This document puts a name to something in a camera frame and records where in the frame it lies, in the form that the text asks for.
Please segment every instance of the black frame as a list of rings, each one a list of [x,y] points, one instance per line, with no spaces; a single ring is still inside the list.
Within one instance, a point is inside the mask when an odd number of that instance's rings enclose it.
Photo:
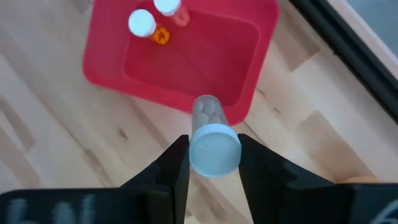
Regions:
[[[398,80],[326,0],[289,0],[398,123]]]

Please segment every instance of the white bottle cap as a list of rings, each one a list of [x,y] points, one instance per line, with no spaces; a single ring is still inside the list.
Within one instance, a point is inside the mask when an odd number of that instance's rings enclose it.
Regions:
[[[154,0],[156,9],[164,16],[172,16],[181,6],[181,0]]]
[[[155,32],[155,18],[147,10],[137,9],[129,17],[129,29],[138,37],[148,37]]]
[[[241,162],[242,145],[238,136],[225,124],[206,124],[192,134],[189,161],[205,177],[223,177]]]

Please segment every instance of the clear plastic bottle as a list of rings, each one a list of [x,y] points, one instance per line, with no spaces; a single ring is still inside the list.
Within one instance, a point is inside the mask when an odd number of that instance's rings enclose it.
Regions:
[[[134,35],[148,38],[160,45],[165,45],[170,40],[170,32],[145,9],[137,9],[131,13],[129,29]]]
[[[156,9],[164,16],[169,16],[177,26],[188,25],[190,15],[181,0],[154,0]]]
[[[241,160],[238,136],[229,127],[220,101],[211,95],[193,104],[190,163],[205,177],[222,177],[233,172]]]

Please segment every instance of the red plastic bin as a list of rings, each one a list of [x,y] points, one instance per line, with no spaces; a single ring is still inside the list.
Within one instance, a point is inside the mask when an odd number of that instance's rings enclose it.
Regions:
[[[276,0],[183,0],[187,27],[177,27],[150,0],[96,0],[84,55],[86,78],[191,112],[200,95],[216,96],[230,124],[249,111],[277,17]],[[147,9],[170,31],[158,45],[133,36],[130,13]]]

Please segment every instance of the wooden floor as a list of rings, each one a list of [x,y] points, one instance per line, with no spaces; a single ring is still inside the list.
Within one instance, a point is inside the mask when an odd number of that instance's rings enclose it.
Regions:
[[[338,182],[398,180],[398,128],[300,14],[281,14],[250,112],[235,130]],[[0,192],[115,187],[191,117],[90,85],[81,60],[90,0],[0,1]],[[237,172],[192,172],[186,223],[252,223]]]

